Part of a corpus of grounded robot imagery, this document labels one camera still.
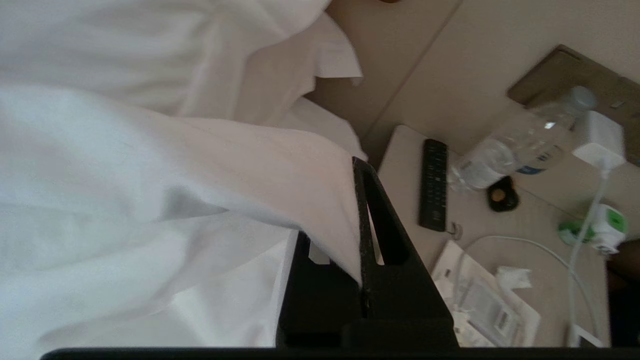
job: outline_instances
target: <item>white bed sheet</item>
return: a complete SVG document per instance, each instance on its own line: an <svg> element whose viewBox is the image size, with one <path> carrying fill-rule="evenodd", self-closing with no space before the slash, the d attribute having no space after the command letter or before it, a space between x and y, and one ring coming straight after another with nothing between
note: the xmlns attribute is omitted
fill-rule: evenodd
<svg viewBox="0 0 640 360"><path fill-rule="evenodd" d="M277 122L335 142L352 156L367 155L344 119L305 98ZM273 347L275 331L298 237L283 229L283 240L237 267L184 290L161 311L123 323L90 338L83 347Z"/></svg>
<svg viewBox="0 0 640 360"><path fill-rule="evenodd" d="M232 119L247 58L309 27L328 3L1 1L0 72L165 115Z"/></svg>
<svg viewBox="0 0 640 360"><path fill-rule="evenodd" d="M2 84L0 102L9 358L127 324L133 345L271 346L291 229L360 279L351 154L321 136L42 85Z"/></svg>

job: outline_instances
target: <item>water bottle label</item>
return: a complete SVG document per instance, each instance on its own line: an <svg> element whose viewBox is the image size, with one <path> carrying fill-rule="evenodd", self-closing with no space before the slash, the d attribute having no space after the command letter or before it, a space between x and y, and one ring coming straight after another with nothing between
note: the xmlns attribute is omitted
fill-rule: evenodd
<svg viewBox="0 0 640 360"><path fill-rule="evenodd" d="M542 152L535 160L519 168L517 171L521 174L535 175L559 163L564 155L564 151L560 146L554 145L549 150Z"/></svg>
<svg viewBox="0 0 640 360"><path fill-rule="evenodd" d="M484 163L475 162L473 159L462 164L460 175L467 185L476 189L486 189L504 176L504 174L487 167Z"/></svg>

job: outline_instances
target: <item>beige wall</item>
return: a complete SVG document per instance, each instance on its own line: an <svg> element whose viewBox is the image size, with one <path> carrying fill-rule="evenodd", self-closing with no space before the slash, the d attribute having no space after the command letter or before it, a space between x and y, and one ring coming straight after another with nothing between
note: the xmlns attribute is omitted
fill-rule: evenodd
<svg viewBox="0 0 640 360"><path fill-rule="evenodd" d="M363 137L422 58L458 0L334 0L327 12L356 49L364 78L318 79L307 97L348 119Z"/></svg>
<svg viewBox="0 0 640 360"><path fill-rule="evenodd" d="M374 35L367 37L368 26L375 26L369 23L366 10L379 6L377 1L334 3L333 16L345 32L350 37L358 32L358 38L352 39L363 69L370 66L371 56L378 54L379 58L371 71L365 71L365 78L370 77L367 87L343 85L334 92L333 84L319 83L320 91L312 98L323 106L331 104L329 110L352 122L374 164L397 124L443 140L456 152L469 150L495 126L494 115L511 103L504 95L506 89L560 43L640 82L640 1L464 0L456 6L403 0L383 4L398 15L388 24L397 29L385 33L382 42ZM356 6L360 6L357 12L347 10ZM395 6L404 10L394 10ZM375 12L377 19L383 17L380 11ZM430 32L415 31L425 22L433 25ZM426 33L433 41L425 41ZM390 51L389 44L402 51ZM420 57L412 67L404 55L395 54ZM386 80L388 69L395 72L394 81L406 81L394 85ZM363 108L365 115L360 115ZM566 155L555 168L536 176L517 176L516 181L538 197L579 215L595 190L597 174ZM612 173L606 195L629 218L634 236L640 236L637 184L640 168L626 164Z"/></svg>

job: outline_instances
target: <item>charging cable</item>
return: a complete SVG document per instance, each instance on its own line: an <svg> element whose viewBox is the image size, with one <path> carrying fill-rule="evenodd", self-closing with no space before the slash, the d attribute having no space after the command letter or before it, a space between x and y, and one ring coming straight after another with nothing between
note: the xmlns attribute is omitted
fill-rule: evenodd
<svg viewBox="0 0 640 360"><path fill-rule="evenodd" d="M576 277L575 274L575 263L578 259L578 251L580 250L580 247L582 246L582 242L584 241L584 238L587 235L587 231L589 230L589 227L591 226L591 223L593 221L593 217L595 216L596 213L596 208L598 207L600 201L602 200L602 197L604 196L604 191L607 188L607 181L609 180L609 172L611 171L610 169L607 168L607 162L605 160L603 160L602 162L603 166L603 170L600 173L600 184L598 185L598 190L596 191L595 196L593 197L593 200L591 201L591 205L589 207L589 211L587 212L587 216L584 219L584 222L582 223L582 227L580 227L580 232L578 233L578 238L576 239L575 244L573 245L573 249L571 251L571 258L569 260L569 274L568 274L568 293L569 293L569 321L571 323L571 327L570 327L570 336L571 339L573 339L575 337L575 334L573 333L573 329L574 326L576 324L576 316L575 316L575 295L573 294L573 281L571 281L572 277ZM598 337L598 328L595 327L595 320L594 320L594 328L593 328L593 332L596 338Z"/></svg>

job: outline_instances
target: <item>pillowcase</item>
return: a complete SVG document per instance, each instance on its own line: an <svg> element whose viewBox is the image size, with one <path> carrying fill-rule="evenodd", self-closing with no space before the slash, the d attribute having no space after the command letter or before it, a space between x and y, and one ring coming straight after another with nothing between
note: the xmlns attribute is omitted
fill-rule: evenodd
<svg viewBox="0 0 640 360"><path fill-rule="evenodd" d="M0 4L0 72L167 115L229 119L247 57L328 0L20 0Z"/></svg>
<svg viewBox="0 0 640 360"><path fill-rule="evenodd" d="M233 119L279 126L294 102L313 91L316 76L362 77L349 39L325 13L308 29L249 57Z"/></svg>

